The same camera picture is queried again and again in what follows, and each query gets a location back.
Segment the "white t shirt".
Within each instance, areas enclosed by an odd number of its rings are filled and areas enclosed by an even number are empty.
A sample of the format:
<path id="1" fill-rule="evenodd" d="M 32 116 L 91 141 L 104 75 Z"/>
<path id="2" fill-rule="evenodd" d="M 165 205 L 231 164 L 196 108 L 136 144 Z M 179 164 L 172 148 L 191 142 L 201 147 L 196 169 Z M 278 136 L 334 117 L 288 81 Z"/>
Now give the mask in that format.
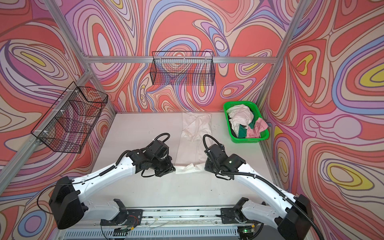
<path id="1" fill-rule="evenodd" d="M 176 174 L 203 172 L 207 156 L 203 136 L 212 134 L 212 115 L 183 113 L 183 127 L 175 160 Z"/>

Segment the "green plastic laundry basket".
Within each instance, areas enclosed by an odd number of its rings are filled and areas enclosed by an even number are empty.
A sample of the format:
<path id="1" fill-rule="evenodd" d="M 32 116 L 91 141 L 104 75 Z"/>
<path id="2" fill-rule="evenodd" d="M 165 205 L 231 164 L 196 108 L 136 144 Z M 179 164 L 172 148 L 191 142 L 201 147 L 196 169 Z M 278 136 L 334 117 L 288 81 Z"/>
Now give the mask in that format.
<path id="1" fill-rule="evenodd" d="M 230 118 L 229 118 L 226 111 L 233 106 L 241 105 L 241 104 L 249 107 L 250 110 L 252 111 L 252 113 L 254 114 L 254 119 L 252 122 L 255 122 L 258 118 L 262 118 L 262 115 L 261 115 L 261 112 L 260 112 L 258 106 L 253 102 L 239 101 L 239 102 L 226 102 L 226 103 L 224 103 L 223 109 L 225 111 L 226 121 L 227 121 L 227 125 L 228 125 L 228 131 L 229 131 L 229 135 L 230 135 L 232 142 L 237 143 L 237 144 L 240 144 L 240 143 L 258 143 L 260 141 L 266 140 L 269 137 L 268 129 L 261 132 L 260 138 L 245 138 L 245 139 L 239 139 L 238 138 L 239 128 L 233 129 L 232 124 L 230 123 Z"/>

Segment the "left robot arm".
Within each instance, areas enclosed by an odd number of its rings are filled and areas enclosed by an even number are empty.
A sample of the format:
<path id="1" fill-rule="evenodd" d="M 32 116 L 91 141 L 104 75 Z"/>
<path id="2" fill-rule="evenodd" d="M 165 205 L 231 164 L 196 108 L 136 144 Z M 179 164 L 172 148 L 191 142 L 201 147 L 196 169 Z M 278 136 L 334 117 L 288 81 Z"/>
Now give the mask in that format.
<path id="1" fill-rule="evenodd" d="M 68 229 L 81 220 L 100 220 L 103 226 L 131 226 L 140 220 L 119 199 L 101 206 L 94 205 L 91 197 L 115 182 L 154 170 L 155 177 L 175 172 L 169 147 L 159 136 L 142 149 L 126 150 L 118 160 L 98 171 L 71 180 L 63 177 L 57 181 L 49 200 L 58 229 Z"/>

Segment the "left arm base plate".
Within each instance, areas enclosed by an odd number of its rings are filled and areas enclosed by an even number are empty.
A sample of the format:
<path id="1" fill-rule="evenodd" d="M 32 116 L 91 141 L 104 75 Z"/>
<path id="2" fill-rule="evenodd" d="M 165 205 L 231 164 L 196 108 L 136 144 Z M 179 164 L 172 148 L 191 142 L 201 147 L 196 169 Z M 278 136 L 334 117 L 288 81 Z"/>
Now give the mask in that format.
<path id="1" fill-rule="evenodd" d="M 142 209 L 128 209 L 121 211 L 112 220 L 102 219 L 100 222 L 101 226 L 128 226 L 136 227 L 142 222 L 144 210 Z"/>

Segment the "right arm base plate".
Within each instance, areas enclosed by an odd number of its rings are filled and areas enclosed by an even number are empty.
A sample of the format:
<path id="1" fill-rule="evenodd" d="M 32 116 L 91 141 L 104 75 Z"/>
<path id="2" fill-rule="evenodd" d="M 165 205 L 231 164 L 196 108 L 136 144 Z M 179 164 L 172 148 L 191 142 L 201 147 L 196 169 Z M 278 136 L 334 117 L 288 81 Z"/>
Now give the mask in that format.
<path id="1" fill-rule="evenodd" d="M 249 220 L 245 217 L 242 210 L 239 208 L 221 208 L 220 214 L 216 215 L 220 218 L 223 224 L 253 224 L 258 225 L 260 222 Z"/>

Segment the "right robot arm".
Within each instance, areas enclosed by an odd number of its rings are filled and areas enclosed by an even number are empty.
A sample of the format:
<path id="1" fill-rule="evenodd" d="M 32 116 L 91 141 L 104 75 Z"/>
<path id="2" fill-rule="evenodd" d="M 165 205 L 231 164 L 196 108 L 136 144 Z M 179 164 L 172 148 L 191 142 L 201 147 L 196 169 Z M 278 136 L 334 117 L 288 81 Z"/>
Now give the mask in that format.
<path id="1" fill-rule="evenodd" d="M 320 240 L 324 239 L 314 221 L 311 202 L 307 197 L 296 197 L 276 186 L 240 156 L 228 156 L 225 146 L 213 136 L 205 134 L 202 140 L 207 155 L 205 171 L 214 174 L 218 179 L 234 180 L 243 184 L 266 202 L 262 205 L 248 198 L 241 198 L 233 207 L 236 221 L 256 221 L 273 227 L 286 240 L 304 240 L 310 229 L 316 232 Z"/>

